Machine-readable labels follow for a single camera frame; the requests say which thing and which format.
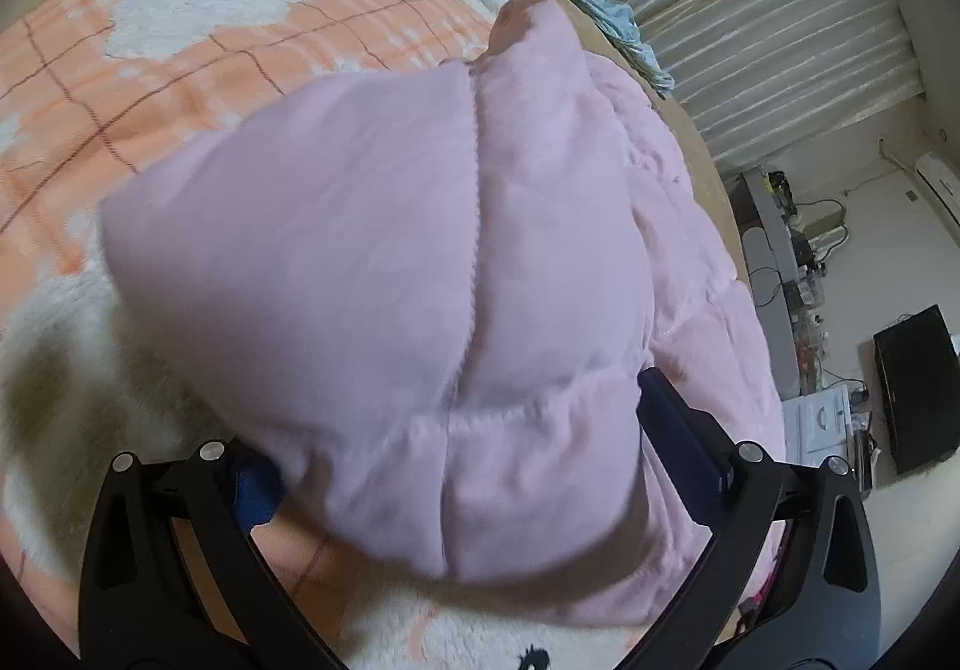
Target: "black metal bracket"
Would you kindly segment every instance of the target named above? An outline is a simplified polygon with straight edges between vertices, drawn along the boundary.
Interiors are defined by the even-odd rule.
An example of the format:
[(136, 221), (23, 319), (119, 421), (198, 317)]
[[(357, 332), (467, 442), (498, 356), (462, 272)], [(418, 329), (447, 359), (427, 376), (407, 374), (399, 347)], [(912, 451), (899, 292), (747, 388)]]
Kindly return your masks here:
[[(877, 658), (877, 563), (856, 480), (734, 445), (658, 369), (640, 373), (637, 418), (691, 517), (713, 536), (670, 605), (617, 670), (866, 670)], [(97, 670), (346, 670), (290, 601), (230, 511), (257, 454), (208, 443), (183, 462), (120, 454), (104, 480), (80, 580), (80, 654)], [(247, 644), (210, 625), (171, 528), (189, 519)], [(751, 628), (714, 645), (774, 521), (784, 551)]]
[[(80, 576), (80, 656), (97, 670), (346, 670), (301, 615), (229, 505), (245, 459), (238, 440), (183, 462), (119, 454), (107, 472)], [(200, 550), (247, 640), (210, 624), (172, 518), (191, 521)]]

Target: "electronic device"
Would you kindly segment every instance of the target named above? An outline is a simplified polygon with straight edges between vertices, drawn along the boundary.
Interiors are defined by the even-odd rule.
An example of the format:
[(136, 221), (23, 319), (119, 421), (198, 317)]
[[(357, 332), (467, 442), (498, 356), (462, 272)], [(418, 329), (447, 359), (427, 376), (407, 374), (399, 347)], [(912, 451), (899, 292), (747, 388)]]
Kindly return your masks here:
[(960, 177), (932, 152), (920, 156), (914, 173), (920, 192), (944, 221), (954, 240), (960, 243)]
[(874, 335), (890, 454), (901, 475), (960, 445), (960, 361), (937, 306)]

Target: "blue cloth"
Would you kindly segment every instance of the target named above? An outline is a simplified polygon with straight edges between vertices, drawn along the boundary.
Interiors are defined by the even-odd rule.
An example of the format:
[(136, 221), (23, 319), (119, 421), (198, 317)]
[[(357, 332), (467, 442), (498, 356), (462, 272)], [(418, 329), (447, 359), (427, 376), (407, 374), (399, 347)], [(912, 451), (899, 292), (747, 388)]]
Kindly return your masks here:
[(233, 520), (246, 534), (253, 527), (270, 522), (280, 507), (285, 489), (280, 470), (260, 454), (243, 457), (232, 475)]
[(614, 0), (571, 1), (596, 23), (619, 53), (660, 96), (669, 96), (673, 91), (673, 77), (659, 67), (653, 48), (640, 38), (640, 28), (634, 19), (633, 9)]

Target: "air conditioner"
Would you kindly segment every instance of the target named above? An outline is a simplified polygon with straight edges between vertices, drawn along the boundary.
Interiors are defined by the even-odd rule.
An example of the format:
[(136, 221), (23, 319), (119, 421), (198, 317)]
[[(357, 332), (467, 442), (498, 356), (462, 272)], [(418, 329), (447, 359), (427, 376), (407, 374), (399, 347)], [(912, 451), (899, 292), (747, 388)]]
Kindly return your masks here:
[(914, 171), (920, 191), (960, 243), (960, 177), (931, 152), (920, 156)]

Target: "striped curtain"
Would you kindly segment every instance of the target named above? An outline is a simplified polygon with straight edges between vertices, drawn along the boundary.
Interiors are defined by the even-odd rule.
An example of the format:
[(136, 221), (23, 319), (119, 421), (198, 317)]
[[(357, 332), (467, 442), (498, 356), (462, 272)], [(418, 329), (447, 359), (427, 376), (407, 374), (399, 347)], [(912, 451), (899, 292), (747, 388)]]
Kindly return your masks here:
[(621, 0), (733, 173), (923, 91), (895, 0)]

